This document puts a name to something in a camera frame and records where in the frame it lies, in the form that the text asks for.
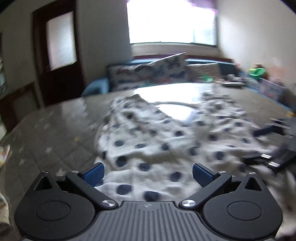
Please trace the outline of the long butterfly print pillow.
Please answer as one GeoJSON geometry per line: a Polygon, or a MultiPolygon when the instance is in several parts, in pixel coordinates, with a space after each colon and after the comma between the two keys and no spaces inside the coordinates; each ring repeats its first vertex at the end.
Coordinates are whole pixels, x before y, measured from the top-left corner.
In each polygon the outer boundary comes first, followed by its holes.
{"type": "Polygon", "coordinates": [[[186,82],[189,77],[183,79],[154,78],[151,68],[148,64],[138,65],[113,65],[108,67],[108,79],[112,91],[136,89],[161,84],[186,82]]]}

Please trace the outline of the white polka dot garment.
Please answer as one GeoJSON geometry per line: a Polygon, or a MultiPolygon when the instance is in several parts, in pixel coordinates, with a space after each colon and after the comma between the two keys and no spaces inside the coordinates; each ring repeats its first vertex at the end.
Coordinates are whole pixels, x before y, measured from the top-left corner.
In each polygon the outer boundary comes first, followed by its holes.
{"type": "Polygon", "coordinates": [[[96,188],[118,202],[182,201],[200,189],[193,179],[196,163],[232,175],[256,172],[283,210],[284,224],[295,221],[295,178],[250,168],[241,157],[272,152],[266,137],[254,137],[258,126],[227,95],[205,93],[193,106],[189,123],[176,120],[139,96],[111,101],[98,130],[95,147],[105,166],[96,188]]]}

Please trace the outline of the green plastic toy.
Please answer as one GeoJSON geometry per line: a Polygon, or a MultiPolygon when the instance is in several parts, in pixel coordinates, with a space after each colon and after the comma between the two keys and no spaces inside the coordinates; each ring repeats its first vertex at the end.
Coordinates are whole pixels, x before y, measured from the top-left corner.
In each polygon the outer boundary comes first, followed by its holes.
{"type": "Polygon", "coordinates": [[[259,80],[259,78],[263,78],[266,75],[266,70],[260,67],[250,68],[248,75],[255,80],[259,80]]]}

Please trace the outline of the dark wooden door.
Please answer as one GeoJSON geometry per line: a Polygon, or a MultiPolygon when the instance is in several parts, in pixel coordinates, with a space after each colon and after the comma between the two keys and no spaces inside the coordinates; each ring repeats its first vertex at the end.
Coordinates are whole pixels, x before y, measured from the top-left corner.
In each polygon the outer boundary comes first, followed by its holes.
{"type": "Polygon", "coordinates": [[[32,13],[38,85],[46,106],[75,99],[85,89],[76,28],[76,1],[54,1],[32,13]]]}

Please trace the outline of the bright window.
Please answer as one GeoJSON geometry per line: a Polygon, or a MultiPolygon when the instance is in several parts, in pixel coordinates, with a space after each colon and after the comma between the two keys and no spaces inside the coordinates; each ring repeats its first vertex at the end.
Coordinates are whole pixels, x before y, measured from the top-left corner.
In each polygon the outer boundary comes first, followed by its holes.
{"type": "Polygon", "coordinates": [[[216,1],[127,1],[129,40],[217,45],[216,1]]]}

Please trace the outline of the blue covered sofa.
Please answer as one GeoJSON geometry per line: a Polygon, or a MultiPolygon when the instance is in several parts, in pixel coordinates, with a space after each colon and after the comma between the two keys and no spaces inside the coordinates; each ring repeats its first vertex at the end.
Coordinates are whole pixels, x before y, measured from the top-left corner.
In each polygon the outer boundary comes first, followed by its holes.
{"type": "Polygon", "coordinates": [[[273,81],[257,70],[246,74],[233,63],[189,60],[185,54],[175,54],[161,59],[133,60],[129,63],[110,64],[106,78],[92,81],[82,96],[106,94],[161,84],[185,82],[239,82],[259,91],[295,110],[295,88],[286,88],[282,82],[273,81]]]}

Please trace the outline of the grey quilted star table cover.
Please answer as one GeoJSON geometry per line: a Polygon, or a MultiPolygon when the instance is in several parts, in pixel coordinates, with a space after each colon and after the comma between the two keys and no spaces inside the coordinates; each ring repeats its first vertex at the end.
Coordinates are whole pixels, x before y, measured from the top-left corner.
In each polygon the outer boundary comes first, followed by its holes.
{"type": "MultiPolygon", "coordinates": [[[[1,192],[9,205],[10,221],[9,225],[1,225],[1,240],[30,240],[21,236],[15,223],[15,211],[41,172],[48,171],[56,178],[72,170],[83,172],[99,162],[103,164],[95,147],[95,138],[104,124],[104,116],[112,100],[136,95],[154,104],[166,115],[189,123],[195,116],[193,106],[201,103],[205,93],[229,96],[258,126],[257,130],[271,126],[273,120],[287,119],[282,106],[250,90],[230,90],[220,84],[194,83],[78,98],[31,113],[1,142],[11,148],[9,158],[1,169],[1,192]]],[[[266,137],[274,150],[253,153],[272,155],[287,140],[276,133],[259,137],[266,137]]],[[[85,232],[69,240],[295,240],[295,221],[291,225],[284,224],[284,215],[275,237],[223,238],[210,232],[199,213],[179,208],[180,202],[116,202],[118,208],[101,211],[85,232]]]]}

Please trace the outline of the green bowl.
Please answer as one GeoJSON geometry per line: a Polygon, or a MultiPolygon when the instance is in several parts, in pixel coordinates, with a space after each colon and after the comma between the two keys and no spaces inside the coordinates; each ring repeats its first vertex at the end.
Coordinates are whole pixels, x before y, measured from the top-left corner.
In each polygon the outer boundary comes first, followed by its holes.
{"type": "Polygon", "coordinates": [[[199,77],[198,80],[203,83],[210,83],[213,81],[213,78],[211,76],[204,75],[199,77]]]}

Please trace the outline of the beige cushion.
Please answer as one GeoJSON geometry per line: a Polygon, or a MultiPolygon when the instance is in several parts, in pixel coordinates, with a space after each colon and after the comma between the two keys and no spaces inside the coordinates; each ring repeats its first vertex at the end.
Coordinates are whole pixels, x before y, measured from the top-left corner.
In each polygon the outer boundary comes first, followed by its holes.
{"type": "Polygon", "coordinates": [[[218,63],[189,64],[187,65],[189,78],[192,81],[203,77],[222,77],[222,72],[218,63]]]}

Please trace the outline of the square butterfly print pillow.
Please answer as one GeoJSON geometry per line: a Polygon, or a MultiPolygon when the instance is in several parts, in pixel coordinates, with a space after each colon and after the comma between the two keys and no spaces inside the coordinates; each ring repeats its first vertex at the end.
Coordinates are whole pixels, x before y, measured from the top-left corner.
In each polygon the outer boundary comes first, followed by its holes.
{"type": "Polygon", "coordinates": [[[188,76],[187,64],[185,62],[185,52],[174,54],[148,64],[151,68],[154,78],[183,79],[188,76]]]}

